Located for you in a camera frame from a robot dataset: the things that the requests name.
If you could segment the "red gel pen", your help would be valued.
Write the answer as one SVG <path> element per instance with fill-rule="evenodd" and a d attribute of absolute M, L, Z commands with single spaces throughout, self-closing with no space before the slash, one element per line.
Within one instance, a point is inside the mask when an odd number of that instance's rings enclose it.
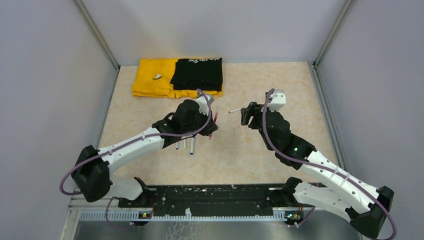
<path fill-rule="evenodd" d="M 215 114 L 214 114 L 214 117 L 213 117 L 213 122 L 214 122 L 214 123 L 216 123 L 216 122 L 217 122 L 217 118 L 218 118 L 218 115 L 219 115 L 220 108 L 221 108 L 221 106 L 220 106 L 220 105 L 218 105 L 218 106 L 216 107 L 216 109 L 215 109 Z M 208 139 L 209 139 L 209 140 L 211 140 L 211 139 L 212 139 L 212 136 L 213 136 L 213 133 L 211 133 L 211 134 L 208 136 Z"/>

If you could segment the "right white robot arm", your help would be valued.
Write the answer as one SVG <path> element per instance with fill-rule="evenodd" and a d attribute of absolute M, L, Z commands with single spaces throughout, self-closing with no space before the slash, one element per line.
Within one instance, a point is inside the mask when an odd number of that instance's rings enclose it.
<path fill-rule="evenodd" d="M 394 191 L 387 186 L 367 184 L 337 166 L 305 139 L 293 134 L 290 124 L 277 111 L 256 102 L 241 109 L 241 125 L 258 130 L 268 150 L 284 165 L 319 180 L 317 187 L 291 177 L 281 190 L 287 206 L 311 205 L 348 222 L 361 235 L 377 239 L 388 220 L 389 239 L 397 236 L 397 227 L 389 211 Z"/>

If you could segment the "large white blue marker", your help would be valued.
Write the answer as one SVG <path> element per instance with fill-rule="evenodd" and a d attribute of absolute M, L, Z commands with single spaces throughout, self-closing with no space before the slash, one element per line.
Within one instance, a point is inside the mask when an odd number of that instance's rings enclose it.
<path fill-rule="evenodd" d="M 196 138 L 192 137 L 190 139 L 190 149 L 189 149 L 189 154 L 193 155 L 195 153 L 195 145 L 196 145 Z"/>

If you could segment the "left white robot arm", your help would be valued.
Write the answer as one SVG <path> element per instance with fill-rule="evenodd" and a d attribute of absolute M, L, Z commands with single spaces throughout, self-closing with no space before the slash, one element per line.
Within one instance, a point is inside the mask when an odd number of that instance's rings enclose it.
<path fill-rule="evenodd" d="M 70 176 L 79 193 L 88 203 L 104 197 L 129 200 L 138 207 L 149 203 L 150 193 L 143 181 L 115 175 L 123 166 L 145 155 L 175 145 L 196 135 L 209 136 L 218 130 L 213 120 L 210 95 L 195 100 L 186 99 L 163 119 L 153 123 L 142 133 L 114 145 L 84 147 L 71 170 Z"/>

